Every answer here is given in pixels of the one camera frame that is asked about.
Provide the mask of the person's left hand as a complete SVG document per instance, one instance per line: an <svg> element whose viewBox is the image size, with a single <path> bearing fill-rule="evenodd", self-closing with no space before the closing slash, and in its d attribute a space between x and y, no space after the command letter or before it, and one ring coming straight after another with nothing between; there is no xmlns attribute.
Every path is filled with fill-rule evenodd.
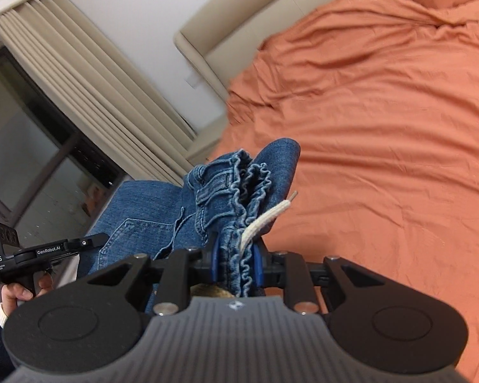
<svg viewBox="0 0 479 383"><path fill-rule="evenodd" d="M52 291L53 281L52 276L45 273L38 282L39 292L37 297L45 295ZM10 316L17 308L19 302L28 302L34 299L34 294L29 289L21 284L7 284L1 288L1 304L5 316Z"/></svg>

